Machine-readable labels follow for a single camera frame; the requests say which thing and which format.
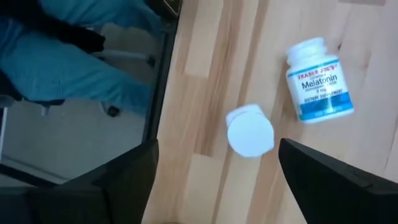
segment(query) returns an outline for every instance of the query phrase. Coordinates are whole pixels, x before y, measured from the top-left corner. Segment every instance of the wood grain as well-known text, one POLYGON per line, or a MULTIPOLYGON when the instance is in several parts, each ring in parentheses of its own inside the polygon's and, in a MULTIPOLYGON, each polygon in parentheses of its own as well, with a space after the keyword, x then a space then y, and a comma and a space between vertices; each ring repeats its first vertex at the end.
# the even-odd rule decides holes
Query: wood grain
POLYGON ((286 137, 398 182, 398 1, 357 2, 185 0, 144 223, 305 223, 277 158, 286 137), (356 112, 304 126, 285 51, 316 36, 339 55, 356 112), (248 103, 275 129, 275 149, 258 159, 226 140, 224 116, 248 103))

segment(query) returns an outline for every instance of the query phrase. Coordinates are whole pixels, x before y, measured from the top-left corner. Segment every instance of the wooden desk surface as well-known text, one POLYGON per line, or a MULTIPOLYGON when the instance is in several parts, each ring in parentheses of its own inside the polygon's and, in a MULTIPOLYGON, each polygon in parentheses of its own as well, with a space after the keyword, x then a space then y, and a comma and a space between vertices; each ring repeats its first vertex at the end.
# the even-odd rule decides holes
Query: wooden desk surface
POLYGON ((278 144, 261 159, 228 147, 224 116, 246 103, 262 107, 277 143, 292 138, 398 182, 397 11, 396 0, 185 0, 144 223, 305 223, 278 144), (304 126, 285 51, 316 36, 340 56, 356 111, 304 126))

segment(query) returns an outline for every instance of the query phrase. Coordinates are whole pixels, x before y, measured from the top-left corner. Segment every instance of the teal pants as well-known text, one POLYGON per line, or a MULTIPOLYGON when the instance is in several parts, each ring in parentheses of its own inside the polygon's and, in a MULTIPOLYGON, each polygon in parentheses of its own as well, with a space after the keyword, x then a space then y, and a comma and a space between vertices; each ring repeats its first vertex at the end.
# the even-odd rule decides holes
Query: teal pants
MULTIPOLYGON (((41 0, 47 14, 83 27, 113 22, 159 35, 160 19, 142 0, 41 0)), ((71 44, 24 29, 0 52, 0 68, 30 101, 86 98, 145 113, 151 87, 71 44)))

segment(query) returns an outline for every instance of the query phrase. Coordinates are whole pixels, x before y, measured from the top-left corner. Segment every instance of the floor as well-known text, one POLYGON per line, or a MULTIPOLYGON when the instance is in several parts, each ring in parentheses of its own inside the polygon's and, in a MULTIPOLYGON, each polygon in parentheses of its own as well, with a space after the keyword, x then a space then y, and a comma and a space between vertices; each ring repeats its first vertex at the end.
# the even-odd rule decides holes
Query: floor
MULTIPOLYGON (((156 53, 150 35, 137 29, 122 31, 114 25, 103 29, 106 49, 156 53)), ((133 74, 144 83, 155 80, 152 69, 143 61, 111 60, 112 66, 133 74)), ((1 163, 30 174, 63 183, 136 147, 142 141, 145 118, 129 111, 110 118, 97 102, 67 100, 54 106, 48 117, 41 107, 17 103, 8 110, 1 163)), ((0 178, 0 185, 13 184, 0 178)))
POLYGON ((305 223, 280 169, 280 138, 398 182, 397 10, 396 0, 185 0, 144 223, 305 223), (316 36, 340 56, 356 111, 304 126, 285 51, 316 36), (275 129, 275 149, 258 159, 226 140, 224 116, 247 103, 275 129))

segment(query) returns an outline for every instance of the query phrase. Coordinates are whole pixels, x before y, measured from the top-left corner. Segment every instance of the white pill bottle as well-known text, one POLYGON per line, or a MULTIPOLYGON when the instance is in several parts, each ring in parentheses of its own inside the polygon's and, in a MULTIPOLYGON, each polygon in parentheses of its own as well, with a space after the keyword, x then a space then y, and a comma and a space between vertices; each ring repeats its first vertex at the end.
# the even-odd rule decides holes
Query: white pill bottle
POLYGON ((287 52, 287 83, 298 119, 305 124, 354 112, 339 58, 327 51, 323 38, 317 37, 287 52))

